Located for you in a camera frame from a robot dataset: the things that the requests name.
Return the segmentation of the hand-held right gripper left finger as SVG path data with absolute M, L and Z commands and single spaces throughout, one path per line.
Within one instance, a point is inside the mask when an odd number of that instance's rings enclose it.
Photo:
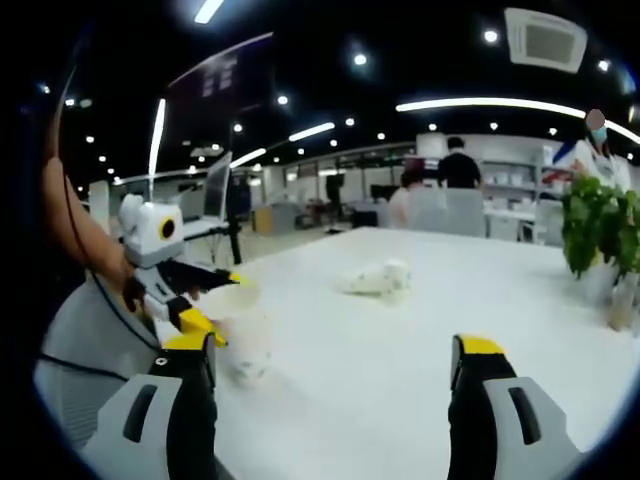
M 165 349 L 99 410 L 82 449 L 101 479 L 216 479 L 214 335 Z

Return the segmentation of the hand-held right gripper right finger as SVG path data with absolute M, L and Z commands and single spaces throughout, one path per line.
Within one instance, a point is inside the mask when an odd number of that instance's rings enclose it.
M 452 340 L 450 479 L 563 479 L 582 453 L 561 407 L 494 341 Z

